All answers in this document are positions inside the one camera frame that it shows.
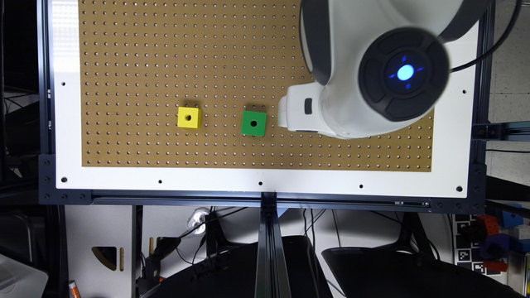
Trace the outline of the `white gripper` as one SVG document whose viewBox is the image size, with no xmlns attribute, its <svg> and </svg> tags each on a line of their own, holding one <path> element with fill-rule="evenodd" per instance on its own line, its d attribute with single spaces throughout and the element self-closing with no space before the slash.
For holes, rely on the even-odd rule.
<svg viewBox="0 0 530 298">
<path fill-rule="evenodd" d="M 323 89 L 324 86 L 317 82 L 290 86 L 278 104 L 278 125 L 292 132 L 335 135 L 320 110 Z"/>
</svg>

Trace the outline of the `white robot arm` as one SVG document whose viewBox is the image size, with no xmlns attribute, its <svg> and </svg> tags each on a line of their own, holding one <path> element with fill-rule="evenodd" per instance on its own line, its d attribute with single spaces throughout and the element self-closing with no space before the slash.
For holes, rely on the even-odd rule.
<svg viewBox="0 0 530 298">
<path fill-rule="evenodd" d="M 389 133 L 429 113 L 450 75 L 447 42 L 489 1 L 303 0 L 299 33 L 313 82 L 288 88 L 280 127 L 353 139 Z"/>
</svg>

